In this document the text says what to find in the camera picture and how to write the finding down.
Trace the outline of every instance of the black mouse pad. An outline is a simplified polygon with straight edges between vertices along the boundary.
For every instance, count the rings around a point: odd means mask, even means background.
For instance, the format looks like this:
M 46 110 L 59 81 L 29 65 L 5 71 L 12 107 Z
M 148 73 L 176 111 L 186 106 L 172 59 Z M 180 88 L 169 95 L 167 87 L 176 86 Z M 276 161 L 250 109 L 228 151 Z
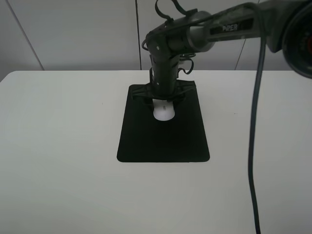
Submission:
M 117 159 L 120 162 L 205 162 L 209 150 L 196 90 L 185 93 L 175 117 L 159 121 L 129 87 Z

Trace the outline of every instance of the white wall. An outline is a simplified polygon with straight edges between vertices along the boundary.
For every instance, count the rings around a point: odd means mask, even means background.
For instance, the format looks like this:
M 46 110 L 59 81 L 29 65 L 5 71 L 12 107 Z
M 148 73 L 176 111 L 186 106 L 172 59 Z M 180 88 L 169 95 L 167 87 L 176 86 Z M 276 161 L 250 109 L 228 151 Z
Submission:
M 216 13 L 249 0 L 180 0 L 185 9 Z M 0 80 L 14 70 L 143 70 L 151 67 L 141 50 L 135 0 L 0 0 Z M 155 0 L 137 0 L 139 39 L 164 22 Z M 169 0 L 159 8 L 181 15 Z M 197 70 L 255 70 L 259 39 L 217 42 L 194 58 Z M 265 70 L 290 70 L 282 52 L 267 49 Z
M 10 0 L 45 70 L 139 70 L 129 0 Z
M 10 8 L 0 0 L 0 81 L 16 70 L 41 70 Z

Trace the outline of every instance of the black cable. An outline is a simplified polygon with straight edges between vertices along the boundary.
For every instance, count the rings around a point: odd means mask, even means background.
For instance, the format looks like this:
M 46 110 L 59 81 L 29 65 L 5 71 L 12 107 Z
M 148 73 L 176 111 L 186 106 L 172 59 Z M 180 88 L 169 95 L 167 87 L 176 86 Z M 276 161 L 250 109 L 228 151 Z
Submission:
M 185 69 L 184 68 L 179 68 L 178 70 L 177 70 L 177 77 L 179 78 L 179 72 L 180 71 L 183 71 L 185 74 L 187 74 L 187 75 L 189 75 L 192 71 L 193 71 L 193 69 L 194 69 L 194 61 L 192 60 L 192 58 L 193 57 L 195 57 L 196 56 L 196 54 L 195 53 L 192 53 L 192 54 L 183 54 L 183 55 L 181 55 L 180 56 L 180 61 L 191 61 L 191 67 L 190 67 L 190 69 L 189 69 L 189 71 L 187 72 L 187 71 L 185 71 Z
M 187 15 L 187 11 L 182 8 L 182 6 L 178 3 L 177 0 L 171 0 L 171 1 L 174 3 L 175 8 L 178 10 L 178 12 L 180 12 L 181 14 L 185 16 Z
M 158 2 L 158 0 L 156 0 L 156 2 L 155 2 L 155 10 L 156 10 L 156 13 L 160 16 L 160 17 L 162 17 L 163 19 L 166 19 L 167 21 L 173 21 L 173 19 L 170 17 L 170 16 L 168 16 L 168 15 L 166 15 L 166 14 L 164 14 L 164 13 L 162 13 L 161 11 L 160 11 L 160 9 L 158 8 L 158 5 L 157 5 L 157 2 Z
M 253 165 L 254 165 L 255 124 L 256 124 L 256 117 L 257 117 L 259 90 L 260 90 L 260 85 L 261 85 L 261 77 L 262 77 L 263 64 L 264 64 L 264 58 L 265 58 L 266 34 L 265 34 L 264 20 L 262 18 L 262 14 L 259 8 L 254 3 L 248 4 L 246 7 L 252 9 L 256 13 L 257 18 L 258 18 L 259 28 L 260 28 L 260 37 L 261 37 L 258 68 L 257 68 L 256 77 L 255 77 L 255 82 L 254 82 L 254 89 L 253 89 L 253 101 L 252 101 L 252 111 L 251 111 L 251 119 L 250 119 L 249 150 L 248 150 L 248 180 L 249 180 L 250 194 L 251 194 L 252 203 L 253 203 L 254 225 L 255 225 L 256 234 L 261 234 L 258 204 L 257 204 L 257 198 L 255 194 L 255 189 L 254 189 L 254 167 Z
M 240 8 L 249 8 L 252 9 L 258 19 L 259 23 L 259 29 L 260 29 L 260 37 L 261 37 L 261 43 L 260 43 L 260 53 L 259 53 L 259 61 L 258 61 L 258 67 L 257 67 L 257 73 L 254 83 L 254 90 L 253 90 L 253 101 L 252 101 L 252 110 L 251 110 L 251 120 L 250 120 L 250 135 L 249 135 L 249 150 L 248 150 L 248 180 L 249 180 L 249 187 L 250 187 L 250 193 L 252 198 L 252 204 L 253 204 L 253 216 L 254 216 L 254 225 L 255 225 L 255 231 L 256 234 L 261 234 L 260 230 L 260 222 L 259 222 L 259 212 L 258 212 L 258 204 L 255 194 L 255 188 L 254 188 L 254 136 L 255 136 L 255 124 L 256 124 L 256 116 L 257 116 L 257 106 L 258 106 L 258 99 L 259 99 L 259 90 L 261 85 L 261 77 L 262 77 L 262 71 L 263 71 L 263 65 L 264 65 L 264 58 L 265 58 L 265 48 L 266 48 L 266 32 L 265 32 L 265 25 L 264 20 L 262 18 L 262 14 L 257 7 L 255 3 L 243 3 L 241 5 L 229 8 L 225 11 L 221 11 L 215 15 L 205 17 L 203 19 L 199 19 L 196 21 L 193 21 L 192 23 L 188 23 L 186 25 L 179 25 L 174 30 L 182 29 L 186 27 L 196 26 L 202 22 L 208 21 L 213 19 L 214 17 L 221 16 L 223 14 L 226 14 L 230 11 L 234 11 Z M 142 48 L 144 50 L 148 49 L 144 46 L 148 40 L 152 40 L 154 37 L 157 37 L 161 34 L 166 34 L 172 29 L 165 29 L 163 31 L 157 32 L 153 35 L 151 35 L 148 39 L 145 39 L 142 43 Z

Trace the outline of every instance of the robotic arm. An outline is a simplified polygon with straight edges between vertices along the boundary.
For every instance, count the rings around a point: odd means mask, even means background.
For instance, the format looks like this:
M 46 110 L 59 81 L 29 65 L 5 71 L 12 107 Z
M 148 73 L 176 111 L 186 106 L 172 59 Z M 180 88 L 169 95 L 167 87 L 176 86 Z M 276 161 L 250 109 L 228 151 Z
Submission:
M 309 0 L 246 3 L 214 15 L 197 9 L 185 11 L 172 0 L 185 15 L 176 20 L 161 13 L 157 2 L 156 12 L 166 22 L 147 34 L 143 42 L 143 49 L 150 52 L 152 62 L 146 97 L 169 100 L 179 96 L 192 88 L 192 84 L 176 80 L 180 70 L 185 72 L 178 67 L 180 61 L 191 60 L 195 53 L 210 50 L 217 41 L 257 38 L 260 33 L 265 34 L 273 53 L 283 50 L 294 71 L 312 78 L 312 2 Z M 264 22 L 264 32 L 260 30 L 259 15 Z

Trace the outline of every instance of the white computer mouse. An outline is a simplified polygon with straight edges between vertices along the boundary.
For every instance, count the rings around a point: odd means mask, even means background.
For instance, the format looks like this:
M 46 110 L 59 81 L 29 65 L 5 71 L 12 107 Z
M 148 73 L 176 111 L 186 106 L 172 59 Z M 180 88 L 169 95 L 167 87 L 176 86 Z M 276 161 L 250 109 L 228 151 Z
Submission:
M 174 103 L 167 100 L 153 99 L 154 117 L 160 121 L 171 120 L 175 116 Z

